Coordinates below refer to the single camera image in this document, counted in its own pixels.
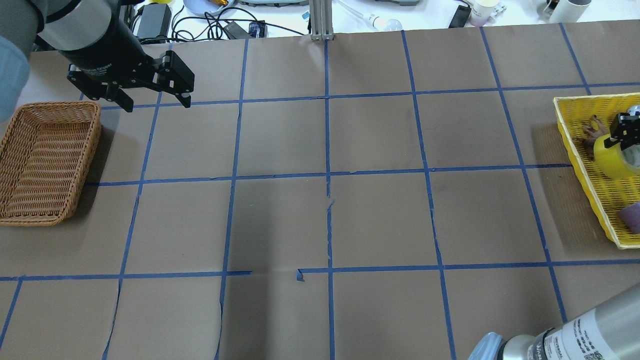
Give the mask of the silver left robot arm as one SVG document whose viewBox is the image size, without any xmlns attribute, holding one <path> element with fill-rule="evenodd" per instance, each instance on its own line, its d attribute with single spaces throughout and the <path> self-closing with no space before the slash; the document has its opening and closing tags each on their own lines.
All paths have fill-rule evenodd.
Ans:
<svg viewBox="0 0 640 360">
<path fill-rule="evenodd" d="M 88 100 L 132 112 L 126 89 L 146 88 L 192 105 L 195 75 L 167 50 L 153 58 L 119 16 L 119 0 L 3 0 L 1 2 L 1 120 L 11 117 L 30 76 L 37 38 L 69 61 L 67 80 Z"/>
</svg>

